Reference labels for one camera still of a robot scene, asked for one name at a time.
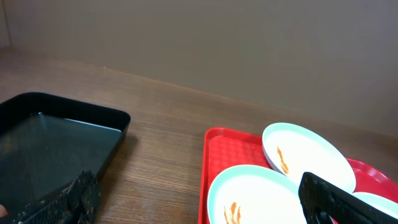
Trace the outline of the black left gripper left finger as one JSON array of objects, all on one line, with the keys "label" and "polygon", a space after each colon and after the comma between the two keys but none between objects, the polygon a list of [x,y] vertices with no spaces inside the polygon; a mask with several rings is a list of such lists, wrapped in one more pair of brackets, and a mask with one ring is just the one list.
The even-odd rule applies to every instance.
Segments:
[{"label": "black left gripper left finger", "polygon": [[53,201],[26,206],[18,213],[17,224],[94,224],[100,203],[100,184],[84,170]]}]

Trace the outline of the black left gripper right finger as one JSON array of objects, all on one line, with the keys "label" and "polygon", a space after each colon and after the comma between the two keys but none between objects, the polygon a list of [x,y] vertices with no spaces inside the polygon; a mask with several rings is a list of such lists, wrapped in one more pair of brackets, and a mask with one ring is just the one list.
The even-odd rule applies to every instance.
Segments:
[{"label": "black left gripper right finger", "polygon": [[397,224],[396,218],[311,172],[303,174],[298,196],[308,224]]}]

